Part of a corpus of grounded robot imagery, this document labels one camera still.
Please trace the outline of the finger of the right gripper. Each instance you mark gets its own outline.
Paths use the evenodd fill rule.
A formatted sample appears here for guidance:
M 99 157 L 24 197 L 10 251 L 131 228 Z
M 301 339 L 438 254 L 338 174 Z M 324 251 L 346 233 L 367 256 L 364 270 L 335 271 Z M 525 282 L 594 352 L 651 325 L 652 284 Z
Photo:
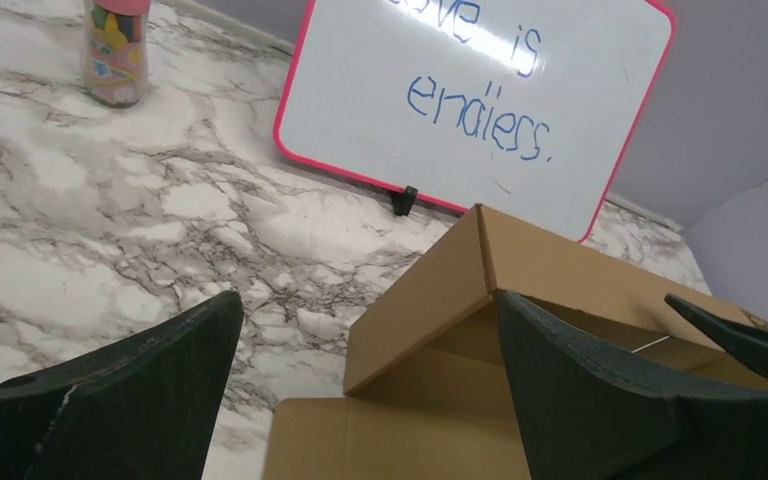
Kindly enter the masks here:
M 721 318 L 674 294 L 664 300 L 735 360 L 768 380 L 768 331 Z

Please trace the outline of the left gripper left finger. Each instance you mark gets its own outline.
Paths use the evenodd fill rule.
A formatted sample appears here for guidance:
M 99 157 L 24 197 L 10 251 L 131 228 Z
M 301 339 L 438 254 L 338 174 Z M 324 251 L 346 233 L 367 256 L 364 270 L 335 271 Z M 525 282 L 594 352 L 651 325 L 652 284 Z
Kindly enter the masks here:
M 237 349 L 239 294 L 0 383 L 0 479 L 198 479 Z

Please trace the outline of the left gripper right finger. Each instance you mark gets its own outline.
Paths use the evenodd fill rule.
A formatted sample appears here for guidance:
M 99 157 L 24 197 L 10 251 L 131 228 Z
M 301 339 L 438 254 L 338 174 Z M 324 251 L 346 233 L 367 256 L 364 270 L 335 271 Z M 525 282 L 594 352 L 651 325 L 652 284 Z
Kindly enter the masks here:
M 768 479 L 768 391 L 646 360 L 523 295 L 495 296 L 535 479 Z

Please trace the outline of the brown cardboard box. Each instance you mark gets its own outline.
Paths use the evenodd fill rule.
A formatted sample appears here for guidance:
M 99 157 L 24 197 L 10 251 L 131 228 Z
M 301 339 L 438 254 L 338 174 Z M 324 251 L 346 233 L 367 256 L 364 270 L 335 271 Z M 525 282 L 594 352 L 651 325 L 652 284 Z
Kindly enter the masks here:
M 264 477 L 527 478 L 496 326 L 503 289 L 648 360 L 768 391 L 664 298 L 758 329 L 763 319 L 477 205 L 353 323 L 342 396 L 277 405 Z

